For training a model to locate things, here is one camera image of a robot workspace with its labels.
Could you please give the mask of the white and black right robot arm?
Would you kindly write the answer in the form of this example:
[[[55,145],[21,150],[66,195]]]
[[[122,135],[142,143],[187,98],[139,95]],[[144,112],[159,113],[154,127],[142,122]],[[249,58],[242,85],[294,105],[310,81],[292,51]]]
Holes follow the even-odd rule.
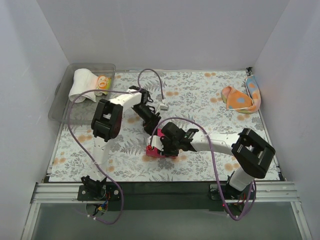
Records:
[[[244,128],[234,134],[205,134],[197,128],[187,131],[172,122],[162,129],[160,154],[176,157],[179,150],[185,152],[210,152],[230,155],[236,158],[239,167],[223,187],[224,193],[237,199],[255,179],[264,179],[276,153],[275,149],[255,131]]]

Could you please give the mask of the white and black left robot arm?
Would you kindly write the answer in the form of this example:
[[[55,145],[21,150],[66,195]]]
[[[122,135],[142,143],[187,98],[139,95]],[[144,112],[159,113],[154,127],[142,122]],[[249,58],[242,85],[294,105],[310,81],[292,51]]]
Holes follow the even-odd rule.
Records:
[[[151,135],[154,128],[158,125],[161,117],[153,106],[150,93],[137,86],[128,88],[127,93],[121,94],[115,98],[98,102],[91,129],[93,133],[93,159],[97,166],[94,170],[83,176],[81,182],[84,189],[94,200],[102,200],[106,197],[105,187],[107,177],[101,173],[105,162],[109,156],[114,139],[119,135],[122,125],[123,113],[132,109],[142,119],[144,131]]]

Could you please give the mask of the orange blue patterned towel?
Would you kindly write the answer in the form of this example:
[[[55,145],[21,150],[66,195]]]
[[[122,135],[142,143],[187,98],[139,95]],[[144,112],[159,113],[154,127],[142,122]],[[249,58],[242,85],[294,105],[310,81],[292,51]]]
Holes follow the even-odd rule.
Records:
[[[221,98],[227,110],[242,114],[256,113],[260,109],[262,99],[255,76],[247,76],[244,83],[246,93],[233,86],[226,86],[221,91]]]

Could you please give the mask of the red microfiber towel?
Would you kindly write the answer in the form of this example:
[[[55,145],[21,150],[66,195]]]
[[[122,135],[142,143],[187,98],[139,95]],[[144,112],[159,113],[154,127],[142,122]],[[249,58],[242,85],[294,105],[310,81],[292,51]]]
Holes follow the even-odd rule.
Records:
[[[164,137],[164,134],[161,132],[161,129],[158,128],[156,131],[156,136]],[[176,157],[165,157],[163,155],[161,155],[161,151],[157,150],[155,148],[151,148],[150,146],[146,145],[146,155],[149,157],[153,157],[153,158],[171,158],[171,159],[175,159]]]

